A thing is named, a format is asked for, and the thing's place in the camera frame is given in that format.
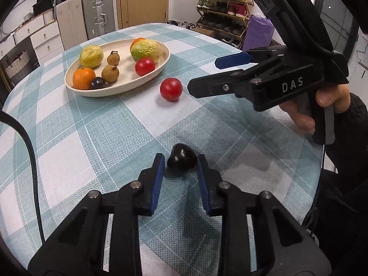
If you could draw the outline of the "wooden door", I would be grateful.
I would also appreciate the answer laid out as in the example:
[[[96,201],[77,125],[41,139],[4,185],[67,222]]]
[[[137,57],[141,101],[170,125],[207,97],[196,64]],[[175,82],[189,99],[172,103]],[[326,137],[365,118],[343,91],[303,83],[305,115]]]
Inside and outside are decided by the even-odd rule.
[[[169,0],[116,0],[120,29],[146,23],[164,23]]]

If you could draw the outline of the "woven laundry basket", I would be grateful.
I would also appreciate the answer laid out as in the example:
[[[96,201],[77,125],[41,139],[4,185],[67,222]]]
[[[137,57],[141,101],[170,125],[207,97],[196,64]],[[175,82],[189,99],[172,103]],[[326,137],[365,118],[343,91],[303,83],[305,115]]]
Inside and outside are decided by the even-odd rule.
[[[17,55],[12,64],[6,68],[6,75],[14,87],[31,72],[31,59],[27,51]]]

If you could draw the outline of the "beige suitcase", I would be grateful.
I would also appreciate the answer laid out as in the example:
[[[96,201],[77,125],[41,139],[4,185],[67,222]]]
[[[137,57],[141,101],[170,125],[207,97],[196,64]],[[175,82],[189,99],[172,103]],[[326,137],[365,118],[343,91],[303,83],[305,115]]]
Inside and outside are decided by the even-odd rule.
[[[87,41],[82,0],[59,3],[55,7],[55,14],[65,51]]]

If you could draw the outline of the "white drawer cabinet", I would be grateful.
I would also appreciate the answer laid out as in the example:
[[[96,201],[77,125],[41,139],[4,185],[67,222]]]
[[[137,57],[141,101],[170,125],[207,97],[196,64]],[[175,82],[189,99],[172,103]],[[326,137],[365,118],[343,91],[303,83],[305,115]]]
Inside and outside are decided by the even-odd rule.
[[[1,59],[5,58],[9,63],[12,62],[11,55],[24,51],[35,57],[40,66],[64,52],[53,10],[39,14],[1,41]]]

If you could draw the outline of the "large yellow-green citrus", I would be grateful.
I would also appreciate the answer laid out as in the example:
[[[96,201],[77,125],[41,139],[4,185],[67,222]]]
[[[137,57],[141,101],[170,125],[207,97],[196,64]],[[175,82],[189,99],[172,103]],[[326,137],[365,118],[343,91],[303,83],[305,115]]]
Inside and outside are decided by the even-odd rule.
[[[135,62],[149,58],[157,63],[161,57],[161,46],[155,40],[142,39],[131,47],[130,53]]]

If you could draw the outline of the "wooden shoe rack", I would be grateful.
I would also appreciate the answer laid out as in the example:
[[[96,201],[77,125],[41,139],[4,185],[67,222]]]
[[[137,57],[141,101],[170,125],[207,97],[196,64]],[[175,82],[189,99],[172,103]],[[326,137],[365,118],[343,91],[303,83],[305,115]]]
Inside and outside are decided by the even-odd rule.
[[[196,25],[237,49],[243,46],[253,0],[198,0]]]

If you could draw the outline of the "cream round plate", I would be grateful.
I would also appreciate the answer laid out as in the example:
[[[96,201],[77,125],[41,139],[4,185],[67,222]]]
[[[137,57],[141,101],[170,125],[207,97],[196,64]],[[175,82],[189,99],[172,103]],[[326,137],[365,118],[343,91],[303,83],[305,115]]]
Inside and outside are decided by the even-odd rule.
[[[108,55],[111,51],[117,51],[120,55],[120,62],[117,66],[120,75],[116,82],[107,85],[107,87],[102,89],[76,89],[73,85],[72,77],[74,72],[82,67],[79,59],[77,59],[72,64],[70,64],[67,72],[64,75],[64,83],[66,87],[72,92],[85,97],[107,97],[136,89],[137,87],[142,86],[148,81],[155,78],[165,68],[165,65],[170,59],[171,53],[169,48],[164,43],[158,42],[156,40],[156,43],[160,46],[161,50],[161,56],[155,65],[156,68],[153,72],[140,77],[135,72],[135,61],[130,53],[130,45],[132,42],[133,39],[122,39],[101,45],[104,53],[104,58],[101,65],[94,68],[95,74],[98,77],[101,76],[103,68],[107,65]]]

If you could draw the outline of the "teal plaid tablecloth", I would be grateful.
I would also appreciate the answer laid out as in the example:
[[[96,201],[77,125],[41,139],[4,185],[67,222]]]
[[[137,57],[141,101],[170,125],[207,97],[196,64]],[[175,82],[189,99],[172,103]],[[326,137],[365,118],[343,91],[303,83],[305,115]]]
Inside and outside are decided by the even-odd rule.
[[[171,57],[161,74],[121,95],[89,98],[67,89],[64,75],[81,46],[61,53],[29,74],[3,109],[29,134],[37,158],[42,224],[36,221],[27,149],[14,130],[1,125],[1,235],[27,266],[75,205],[92,190],[116,191],[138,178],[157,153],[177,143],[206,156],[211,168],[243,191],[271,191],[297,221],[311,207],[322,148],[274,107],[255,112],[233,95],[177,102],[160,95],[169,77],[183,85],[214,74],[217,57],[234,48],[167,24],[145,24],[109,33],[94,44],[145,37],[163,42]]]

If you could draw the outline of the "orange tangerine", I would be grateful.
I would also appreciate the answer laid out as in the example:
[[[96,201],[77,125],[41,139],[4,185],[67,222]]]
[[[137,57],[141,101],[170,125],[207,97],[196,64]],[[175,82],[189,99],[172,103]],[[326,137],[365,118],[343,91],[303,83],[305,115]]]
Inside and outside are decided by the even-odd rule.
[[[96,74],[91,68],[77,69],[72,77],[73,86],[77,90],[88,90],[94,78],[96,78]]]
[[[135,45],[135,44],[137,44],[138,42],[140,42],[140,41],[142,41],[142,40],[146,40],[146,38],[144,38],[144,37],[136,38],[136,39],[132,42],[132,44],[131,44],[131,46],[130,46],[130,51],[133,49],[133,47],[134,47],[134,45]]]

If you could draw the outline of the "brown longan fruit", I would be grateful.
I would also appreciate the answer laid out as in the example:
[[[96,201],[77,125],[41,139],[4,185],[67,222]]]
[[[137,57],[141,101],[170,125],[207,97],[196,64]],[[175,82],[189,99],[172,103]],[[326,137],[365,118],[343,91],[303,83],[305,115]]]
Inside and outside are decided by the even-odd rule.
[[[118,66],[120,62],[120,55],[117,51],[111,51],[110,55],[107,57],[107,63],[110,66]]]
[[[117,81],[120,72],[116,66],[107,65],[101,73],[101,78],[103,78],[107,83],[114,83]]]

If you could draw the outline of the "red tomato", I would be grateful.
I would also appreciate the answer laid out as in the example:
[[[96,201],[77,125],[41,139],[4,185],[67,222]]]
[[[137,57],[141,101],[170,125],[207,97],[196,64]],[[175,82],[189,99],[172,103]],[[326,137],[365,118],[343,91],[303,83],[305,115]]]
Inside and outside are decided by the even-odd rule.
[[[151,73],[152,71],[155,70],[155,68],[156,68],[155,67],[155,62],[152,59],[148,58],[148,57],[140,59],[135,64],[135,72],[140,77]]]
[[[166,78],[160,86],[160,95],[166,101],[178,100],[183,92],[183,86],[177,78]]]

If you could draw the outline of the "silver suitcase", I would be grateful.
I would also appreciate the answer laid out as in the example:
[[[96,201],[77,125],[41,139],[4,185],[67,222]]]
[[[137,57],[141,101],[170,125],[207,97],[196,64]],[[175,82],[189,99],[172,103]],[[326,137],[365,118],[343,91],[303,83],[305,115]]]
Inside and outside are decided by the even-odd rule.
[[[87,38],[115,31],[113,0],[82,0]]]

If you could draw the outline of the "smaller yellow-green citrus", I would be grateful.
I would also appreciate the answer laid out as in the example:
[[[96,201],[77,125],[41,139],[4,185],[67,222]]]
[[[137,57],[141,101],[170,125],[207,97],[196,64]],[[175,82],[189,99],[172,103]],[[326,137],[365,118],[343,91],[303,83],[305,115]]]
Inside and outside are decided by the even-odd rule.
[[[86,46],[80,53],[79,62],[81,66],[94,69],[98,67],[104,59],[104,52],[100,46]]]

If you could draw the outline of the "dark plum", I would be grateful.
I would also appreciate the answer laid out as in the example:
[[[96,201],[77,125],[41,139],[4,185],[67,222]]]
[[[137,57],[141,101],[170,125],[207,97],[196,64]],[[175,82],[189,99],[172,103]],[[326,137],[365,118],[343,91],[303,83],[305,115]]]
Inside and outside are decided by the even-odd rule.
[[[167,166],[176,171],[187,172],[195,168],[197,156],[195,152],[183,143],[177,143],[173,146],[167,161]]]
[[[102,77],[95,77],[89,85],[89,90],[103,89],[106,85],[107,83]]]

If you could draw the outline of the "purple bag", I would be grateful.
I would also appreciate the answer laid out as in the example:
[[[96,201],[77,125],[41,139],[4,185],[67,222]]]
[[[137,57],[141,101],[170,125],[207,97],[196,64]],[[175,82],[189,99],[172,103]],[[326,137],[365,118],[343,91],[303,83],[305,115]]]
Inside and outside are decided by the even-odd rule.
[[[273,33],[274,25],[268,18],[260,14],[252,14],[246,28],[242,51],[269,46]]]

